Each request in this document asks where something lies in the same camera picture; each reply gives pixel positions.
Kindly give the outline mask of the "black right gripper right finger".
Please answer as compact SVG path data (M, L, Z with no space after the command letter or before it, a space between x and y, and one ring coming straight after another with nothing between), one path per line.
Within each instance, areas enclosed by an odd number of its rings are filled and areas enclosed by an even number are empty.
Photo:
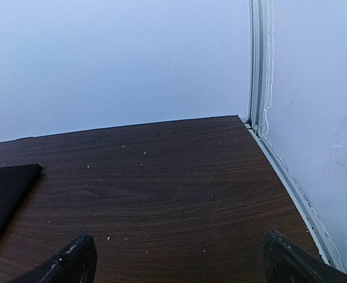
M309 255L279 231L263 240L263 268L267 282L347 282L347 274Z

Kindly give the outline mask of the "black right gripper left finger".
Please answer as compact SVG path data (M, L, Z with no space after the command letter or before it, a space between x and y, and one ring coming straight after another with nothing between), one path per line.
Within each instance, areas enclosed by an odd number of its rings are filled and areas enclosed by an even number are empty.
M94 238L84 234L11 282L94 282L96 267Z

